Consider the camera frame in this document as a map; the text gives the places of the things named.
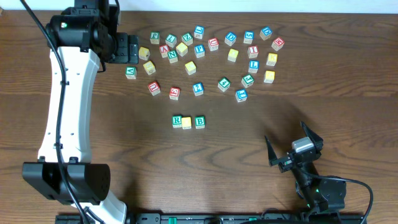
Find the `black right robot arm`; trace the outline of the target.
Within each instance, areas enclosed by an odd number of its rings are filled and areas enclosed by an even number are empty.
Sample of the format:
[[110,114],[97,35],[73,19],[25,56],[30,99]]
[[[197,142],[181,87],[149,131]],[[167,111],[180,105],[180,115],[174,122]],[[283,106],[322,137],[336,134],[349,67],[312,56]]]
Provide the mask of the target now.
[[266,139],[269,165],[278,166],[281,173],[293,173],[301,197],[314,212],[341,210],[345,207],[346,182],[319,176],[313,162],[322,155],[323,139],[304,122],[300,125],[305,137],[292,142],[292,149],[285,157],[278,158],[271,142]]

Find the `green B block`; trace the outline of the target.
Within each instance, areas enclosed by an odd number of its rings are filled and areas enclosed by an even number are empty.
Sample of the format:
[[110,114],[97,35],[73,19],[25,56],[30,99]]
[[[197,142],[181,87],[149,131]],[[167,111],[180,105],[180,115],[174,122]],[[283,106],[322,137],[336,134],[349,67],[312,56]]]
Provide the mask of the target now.
[[197,116],[195,117],[195,128],[196,129],[203,129],[205,128],[206,121],[204,116]]

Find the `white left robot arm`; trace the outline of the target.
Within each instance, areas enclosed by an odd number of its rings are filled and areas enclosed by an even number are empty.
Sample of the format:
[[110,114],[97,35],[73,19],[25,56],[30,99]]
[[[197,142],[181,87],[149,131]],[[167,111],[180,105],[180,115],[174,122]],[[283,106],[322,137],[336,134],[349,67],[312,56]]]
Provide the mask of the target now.
[[90,113],[97,74],[109,63],[138,63],[138,38],[118,32],[120,5],[75,0],[39,29],[50,48],[52,86],[45,135],[23,179],[48,200],[71,205],[61,223],[134,223],[135,216],[110,189],[107,164],[92,163]]

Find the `green R block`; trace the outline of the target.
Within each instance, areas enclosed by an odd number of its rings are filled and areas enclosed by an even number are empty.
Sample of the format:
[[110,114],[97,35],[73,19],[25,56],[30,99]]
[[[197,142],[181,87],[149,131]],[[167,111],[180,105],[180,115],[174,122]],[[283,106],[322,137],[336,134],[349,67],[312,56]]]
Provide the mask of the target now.
[[181,128],[182,127],[182,116],[172,116],[172,126],[173,128]]

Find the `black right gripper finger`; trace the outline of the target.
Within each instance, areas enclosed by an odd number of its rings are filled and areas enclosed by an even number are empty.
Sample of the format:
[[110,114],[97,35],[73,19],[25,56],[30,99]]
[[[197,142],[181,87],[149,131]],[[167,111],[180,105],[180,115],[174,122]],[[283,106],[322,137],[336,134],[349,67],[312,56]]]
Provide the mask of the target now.
[[314,144],[314,147],[317,151],[321,151],[323,149],[323,138],[321,138],[318,134],[312,131],[303,121],[300,122],[302,129],[304,130],[307,137],[310,138],[311,142]]
[[267,154],[268,154],[268,160],[269,160],[269,165],[274,166],[277,164],[277,155],[272,147],[271,142],[267,138],[267,136],[264,136],[265,141],[266,141],[266,146],[267,146]]

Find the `yellow O block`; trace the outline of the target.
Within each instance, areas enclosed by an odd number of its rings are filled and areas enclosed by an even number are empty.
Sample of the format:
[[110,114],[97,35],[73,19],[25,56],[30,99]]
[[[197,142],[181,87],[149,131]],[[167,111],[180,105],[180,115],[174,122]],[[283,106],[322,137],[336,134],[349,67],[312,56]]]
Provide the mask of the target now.
[[191,117],[183,117],[182,118],[182,129],[191,129],[191,128],[192,128]]
[[236,49],[230,49],[228,52],[228,60],[230,62],[235,62],[239,55],[239,51]]

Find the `blue T block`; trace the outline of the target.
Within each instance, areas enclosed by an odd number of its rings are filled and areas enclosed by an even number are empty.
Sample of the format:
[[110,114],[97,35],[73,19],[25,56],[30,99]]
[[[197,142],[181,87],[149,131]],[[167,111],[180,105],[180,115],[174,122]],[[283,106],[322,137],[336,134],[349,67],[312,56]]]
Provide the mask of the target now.
[[248,98],[247,91],[245,89],[237,90],[235,93],[235,97],[236,97],[237,102],[246,101]]

